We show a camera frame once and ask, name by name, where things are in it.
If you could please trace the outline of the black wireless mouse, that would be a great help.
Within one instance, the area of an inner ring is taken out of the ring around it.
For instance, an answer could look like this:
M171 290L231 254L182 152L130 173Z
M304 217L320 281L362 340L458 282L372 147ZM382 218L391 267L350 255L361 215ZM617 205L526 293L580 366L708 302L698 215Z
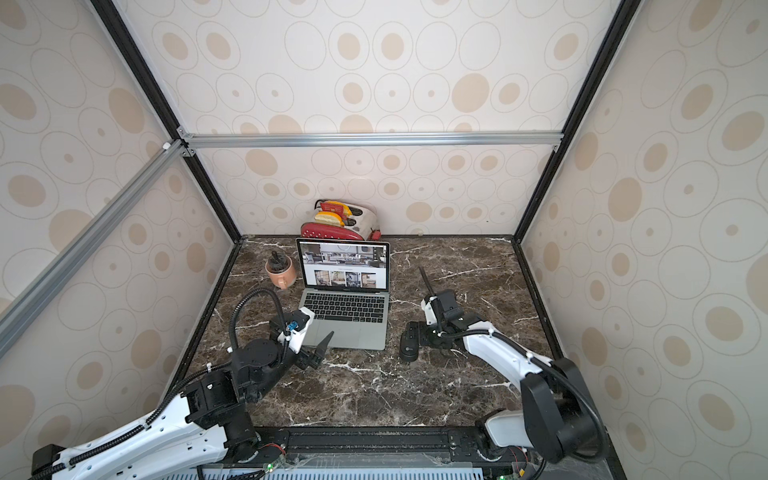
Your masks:
M409 322L399 341L399 358L406 363L415 362L419 357L421 327L419 322Z

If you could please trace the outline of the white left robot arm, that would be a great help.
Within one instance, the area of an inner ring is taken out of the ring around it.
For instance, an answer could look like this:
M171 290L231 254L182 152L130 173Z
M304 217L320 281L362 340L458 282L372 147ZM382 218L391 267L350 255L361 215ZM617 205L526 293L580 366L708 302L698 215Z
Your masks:
M237 323L245 306L263 294L277 313L277 331L240 345ZM229 320L228 361L207 366L173 387L149 414L72 448L49 444L33 456L34 479L159 479L176 470L258 453L257 434L247 411L293 367L318 368L330 340L314 349L304 340L315 320L301 307L286 313L269 289L248 292Z

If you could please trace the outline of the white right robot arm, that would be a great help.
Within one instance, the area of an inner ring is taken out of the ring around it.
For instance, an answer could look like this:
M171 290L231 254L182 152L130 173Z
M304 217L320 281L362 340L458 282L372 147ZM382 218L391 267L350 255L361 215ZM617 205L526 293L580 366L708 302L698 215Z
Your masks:
M400 358L413 362L422 347L450 350L461 344L514 385L521 408L493 413L480 422L493 448L531 448L552 464L566 457L584 463L605 459L610 449L607 429L576 364L524 347L464 310L454 291L436 291L424 268L419 272L427 289L421 301L425 320L410 322L401 334Z

